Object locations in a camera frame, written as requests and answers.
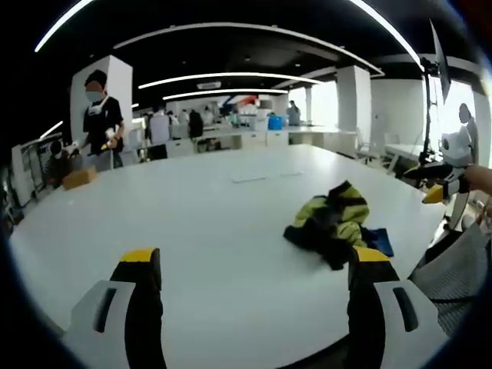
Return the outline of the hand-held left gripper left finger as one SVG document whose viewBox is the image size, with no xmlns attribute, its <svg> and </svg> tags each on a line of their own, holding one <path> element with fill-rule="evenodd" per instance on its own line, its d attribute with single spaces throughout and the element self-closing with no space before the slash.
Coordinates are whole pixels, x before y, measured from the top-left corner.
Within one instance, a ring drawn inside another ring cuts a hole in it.
<svg viewBox="0 0 492 369">
<path fill-rule="evenodd" d="M 158 248 L 124 254 L 71 311 L 64 345 L 85 368 L 166 368 Z"/>
</svg>

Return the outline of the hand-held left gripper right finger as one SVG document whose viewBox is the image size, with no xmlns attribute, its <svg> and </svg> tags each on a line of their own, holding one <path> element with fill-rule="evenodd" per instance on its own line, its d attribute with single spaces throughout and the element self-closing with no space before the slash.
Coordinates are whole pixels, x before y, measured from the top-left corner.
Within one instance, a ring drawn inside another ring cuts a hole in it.
<svg viewBox="0 0 492 369">
<path fill-rule="evenodd" d="M 378 250 L 353 247 L 348 267 L 346 367 L 424 367 L 439 350 L 436 306 Z"/>
</svg>

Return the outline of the person's right hand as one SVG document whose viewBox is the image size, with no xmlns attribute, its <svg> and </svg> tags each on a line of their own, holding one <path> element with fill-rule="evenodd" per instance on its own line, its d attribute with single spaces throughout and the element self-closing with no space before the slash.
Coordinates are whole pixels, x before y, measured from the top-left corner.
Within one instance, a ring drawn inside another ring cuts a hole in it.
<svg viewBox="0 0 492 369">
<path fill-rule="evenodd" d="M 464 172 L 464 177 L 471 191 L 482 191 L 492 194 L 492 169 L 480 165 L 470 165 Z"/>
</svg>

